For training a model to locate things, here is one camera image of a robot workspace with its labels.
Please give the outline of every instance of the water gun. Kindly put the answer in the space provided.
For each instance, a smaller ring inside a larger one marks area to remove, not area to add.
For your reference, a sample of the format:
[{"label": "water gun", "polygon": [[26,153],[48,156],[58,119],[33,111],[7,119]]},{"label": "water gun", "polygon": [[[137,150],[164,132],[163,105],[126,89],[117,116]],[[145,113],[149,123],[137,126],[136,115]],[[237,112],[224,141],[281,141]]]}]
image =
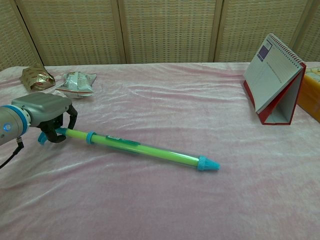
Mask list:
[{"label": "water gun", "polygon": [[[67,112],[70,120],[67,128],[63,126],[63,114]],[[202,155],[190,155],[174,150],[163,149],[137,141],[131,141],[110,135],[100,135],[93,131],[74,130],[77,111],[69,98],[50,93],[36,92],[14,99],[10,105],[0,106],[0,146],[16,139],[17,148],[13,154],[0,165],[3,168],[24,147],[21,136],[30,127],[39,128],[42,133],[38,138],[40,144],[48,140],[60,143],[66,137],[85,140],[87,144],[101,144],[117,150],[144,154],[180,164],[196,167],[199,171],[219,170],[220,165]]]}]

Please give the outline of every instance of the pink tablecloth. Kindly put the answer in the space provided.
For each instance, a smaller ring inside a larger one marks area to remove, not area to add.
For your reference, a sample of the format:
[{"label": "pink tablecloth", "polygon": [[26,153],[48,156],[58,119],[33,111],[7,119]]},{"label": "pink tablecloth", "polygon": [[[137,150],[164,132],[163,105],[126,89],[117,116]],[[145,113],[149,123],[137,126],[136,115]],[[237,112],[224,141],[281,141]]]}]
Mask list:
[{"label": "pink tablecloth", "polygon": [[[32,128],[0,170],[0,239],[319,240],[320,124],[297,106],[290,126],[261,125],[242,87],[247,66],[47,67],[57,85],[67,72],[97,74],[94,96],[73,101],[75,129],[202,154],[221,169],[78,139],[41,146]],[[1,105],[27,94],[21,72],[0,73]],[[0,146],[0,163],[15,147]]]}]

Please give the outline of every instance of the green tube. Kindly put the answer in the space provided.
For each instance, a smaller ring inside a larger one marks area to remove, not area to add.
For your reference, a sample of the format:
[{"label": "green tube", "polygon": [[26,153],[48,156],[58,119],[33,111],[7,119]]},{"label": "green tube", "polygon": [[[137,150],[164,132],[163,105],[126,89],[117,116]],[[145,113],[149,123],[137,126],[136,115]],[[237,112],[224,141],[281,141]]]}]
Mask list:
[{"label": "green tube", "polygon": [[219,164],[216,162],[212,162],[215,164],[214,168],[212,166],[209,166],[209,167],[206,166],[205,163],[208,163],[208,161],[210,162],[211,160],[205,157],[202,157],[203,158],[202,159],[201,156],[200,157],[190,156],[187,154],[178,153],[171,150],[165,150],[165,149],[161,149],[161,148],[157,148],[149,145],[144,145],[136,141],[130,141],[130,140],[126,140],[118,137],[112,137],[112,136],[96,135],[93,132],[87,133],[87,132],[82,132],[82,131],[68,129],[68,128],[58,128],[56,131],[57,133],[63,134],[68,137],[86,140],[87,143],[101,144],[101,145],[116,148],[119,150],[125,150],[125,151],[130,151],[138,154],[145,154],[152,157],[170,160],[173,162],[197,167],[198,170],[200,171],[219,169]]}]

